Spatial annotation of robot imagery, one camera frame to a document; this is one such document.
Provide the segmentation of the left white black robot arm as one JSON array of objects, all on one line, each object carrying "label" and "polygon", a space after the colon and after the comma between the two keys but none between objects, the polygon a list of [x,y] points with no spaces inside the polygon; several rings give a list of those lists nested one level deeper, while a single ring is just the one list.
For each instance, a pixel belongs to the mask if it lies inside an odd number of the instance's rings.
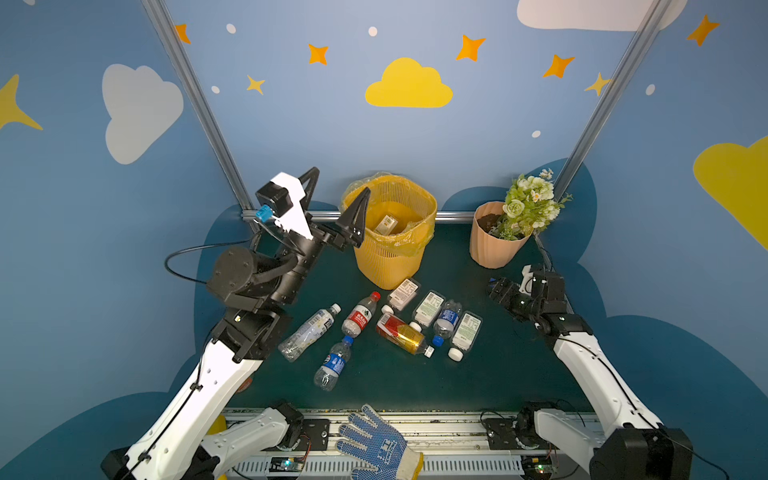
[{"label": "left white black robot arm", "polygon": [[294,303],[324,247],[362,245],[371,192],[362,188],[334,226],[315,223],[308,207],[317,168],[300,177],[280,173],[256,193],[252,215],[261,229],[280,230],[276,254],[255,244],[229,244],[216,260],[207,290],[226,307],[207,335],[193,372],[151,428],[132,446],[109,452],[101,469],[110,479],[218,479],[250,456],[297,444],[303,416],[278,402],[255,419],[210,433],[237,390],[275,350]]}]

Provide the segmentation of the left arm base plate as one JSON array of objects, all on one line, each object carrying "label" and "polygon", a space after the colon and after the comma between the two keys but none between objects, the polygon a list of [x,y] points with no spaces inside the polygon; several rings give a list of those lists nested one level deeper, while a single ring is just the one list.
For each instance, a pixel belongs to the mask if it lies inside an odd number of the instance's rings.
[{"label": "left arm base plate", "polygon": [[330,438],[328,419],[309,418],[300,424],[292,424],[288,430],[288,447],[291,451],[326,451]]}]

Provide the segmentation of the red yellow tea bottle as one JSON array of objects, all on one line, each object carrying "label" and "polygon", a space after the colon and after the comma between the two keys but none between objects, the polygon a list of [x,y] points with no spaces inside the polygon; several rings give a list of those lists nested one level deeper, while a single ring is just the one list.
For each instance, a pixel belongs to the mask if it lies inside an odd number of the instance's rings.
[{"label": "red yellow tea bottle", "polygon": [[403,320],[391,314],[383,314],[376,324],[377,332],[402,350],[412,355],[431,358],[434,346],[426,337]]}]

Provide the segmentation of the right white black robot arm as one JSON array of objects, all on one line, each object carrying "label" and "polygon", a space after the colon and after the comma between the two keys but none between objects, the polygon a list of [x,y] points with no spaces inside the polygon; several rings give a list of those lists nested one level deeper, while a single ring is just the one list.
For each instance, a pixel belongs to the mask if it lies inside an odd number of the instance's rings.
[{"label": "right white black robot arm", "polygon": [[529,321],[568,368],[602,428],[600,434],[542,402],[530,402],[513,423],[524,449],[558,447],[593,479],[687,479],[693,446],[669,429],[622,379],[587,322],[571,312],[565,280],[525,267],[522,283],[493,278],[488,295],[517,320]]}]

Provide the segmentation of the clear bottle white cap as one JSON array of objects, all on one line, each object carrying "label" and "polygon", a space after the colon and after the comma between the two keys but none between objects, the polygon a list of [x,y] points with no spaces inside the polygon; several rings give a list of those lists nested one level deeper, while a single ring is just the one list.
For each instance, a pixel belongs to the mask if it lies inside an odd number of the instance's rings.
[{"label": "clear bottle white cap", "polygon": [[329,308],[319,309],[278,346],[280,353],[288,362],[296,361],[333,326],[340,312],[341,307],[336,303]]}]

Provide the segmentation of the square bottle green label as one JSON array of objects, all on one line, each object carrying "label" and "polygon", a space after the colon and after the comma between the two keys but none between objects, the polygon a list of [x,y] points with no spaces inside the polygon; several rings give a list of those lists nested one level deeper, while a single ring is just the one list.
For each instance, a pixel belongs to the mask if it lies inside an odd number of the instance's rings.
[{"label": "square bottle green label", "polygon": [[473,312],[464,312],[451,338],[451,347],[461,352],[468,352],[475,344],[482,324],[483,319],[480,316]]},{"label": "square bottle green label", "polygon": [[416,331],[423,332],[437,318],[445,301],[446,298],[440,293],[434,290],[429,291],[414,309],[410,326]]}]

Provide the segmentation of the large square bottle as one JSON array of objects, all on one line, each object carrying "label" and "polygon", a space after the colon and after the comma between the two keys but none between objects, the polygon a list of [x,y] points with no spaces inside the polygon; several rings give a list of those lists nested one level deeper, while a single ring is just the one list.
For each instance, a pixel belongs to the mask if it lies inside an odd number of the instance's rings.
[{"label": "large square bottle", "polygon": [[389,236],[394,232],[397,226],[398,226],[398,220],[395,217],[390,215],[385,215],[380,220],[380,222],[378,223],[374,231],[379,235]]}]

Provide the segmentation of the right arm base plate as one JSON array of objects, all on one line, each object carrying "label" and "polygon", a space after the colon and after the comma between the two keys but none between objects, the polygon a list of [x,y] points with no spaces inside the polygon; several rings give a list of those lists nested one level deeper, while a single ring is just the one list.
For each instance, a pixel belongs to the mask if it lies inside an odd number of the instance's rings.
[{"label": "right arm base plate", "polygon": [[557,446],[544,440],[532,424],[508,418],[487,418],[481,421],[491,450],[549,450]]}]

